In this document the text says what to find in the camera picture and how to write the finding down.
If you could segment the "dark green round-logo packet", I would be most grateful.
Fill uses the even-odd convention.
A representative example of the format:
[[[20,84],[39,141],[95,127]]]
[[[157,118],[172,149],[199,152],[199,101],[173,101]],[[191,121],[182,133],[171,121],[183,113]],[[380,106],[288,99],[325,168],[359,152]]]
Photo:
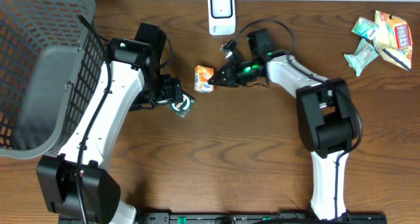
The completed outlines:
[[[189,111],[192,109],[193,105],[195,105],[196,100],[194,97],[189,95],[188,93],[182,94],[182,101],[172,103],[169,105],[169,108],[181,118],[184,118]]]

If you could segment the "small orange box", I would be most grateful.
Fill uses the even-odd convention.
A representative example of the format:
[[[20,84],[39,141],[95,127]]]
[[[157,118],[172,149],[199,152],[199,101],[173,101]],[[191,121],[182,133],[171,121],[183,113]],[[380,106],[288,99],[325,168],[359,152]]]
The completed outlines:
[[[214,76],[214,69],[206,66],[197,65],[195,67],[194,90],[200,93],[210,93],[214,86],[208,83],[208,80]]]

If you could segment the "teal wet wipes pack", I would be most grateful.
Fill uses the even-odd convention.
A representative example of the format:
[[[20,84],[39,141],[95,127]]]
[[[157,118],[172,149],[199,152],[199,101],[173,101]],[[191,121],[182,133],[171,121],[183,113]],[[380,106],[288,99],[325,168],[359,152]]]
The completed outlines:
[[[375,47],[365,39],[360,40],[354,54],[344,54],[348,65],[356,72],[356,77],[359,77],[365,67],[378,56],[379,54],[375,50]]]

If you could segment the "small teal packet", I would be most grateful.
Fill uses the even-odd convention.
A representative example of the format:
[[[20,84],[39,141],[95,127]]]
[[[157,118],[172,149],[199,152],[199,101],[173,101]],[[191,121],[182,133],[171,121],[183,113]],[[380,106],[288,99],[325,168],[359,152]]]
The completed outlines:
[[[372,41],[378,30],[378,24],[364,17],[359,17],[351,29],[351,32]]]

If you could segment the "yellow snack bag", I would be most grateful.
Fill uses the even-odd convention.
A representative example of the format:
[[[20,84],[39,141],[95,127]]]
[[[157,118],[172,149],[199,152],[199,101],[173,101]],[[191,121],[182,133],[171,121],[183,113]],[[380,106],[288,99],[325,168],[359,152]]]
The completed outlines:
[[[378,30],[373,39],[374,47],[383,60],[411,71],[413,41],[408,23],[393,14],[375,11]]]

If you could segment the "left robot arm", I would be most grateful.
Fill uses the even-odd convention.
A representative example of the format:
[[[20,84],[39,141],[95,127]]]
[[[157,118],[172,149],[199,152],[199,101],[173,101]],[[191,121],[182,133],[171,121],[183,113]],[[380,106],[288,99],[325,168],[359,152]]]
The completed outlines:
[[[47,209],[59,223],[136,223],[137,209],[121,200],[110,175],[117,136],[132,110],[182,102],[180,80],[161,74],[170,41],[113,38],[87,110],[58,156],[42,156],[37,177]]]

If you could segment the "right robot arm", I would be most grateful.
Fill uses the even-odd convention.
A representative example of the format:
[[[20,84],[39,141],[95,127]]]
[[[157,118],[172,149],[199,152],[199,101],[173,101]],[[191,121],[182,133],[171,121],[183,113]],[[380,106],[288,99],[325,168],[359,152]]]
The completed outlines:
[[[247,87],[266,78],[286,90],[296,100],[299,136],[312,159],[310,209],[320,221],[346,221],[346,162],[353,140],[361,134],[346,82],[319,76],[297,62],[291,51],[277,50],[266,29],[251,32],[247,40],[253,60],[242,60],[231,39],[220,48],[228,62],[208,83]]]

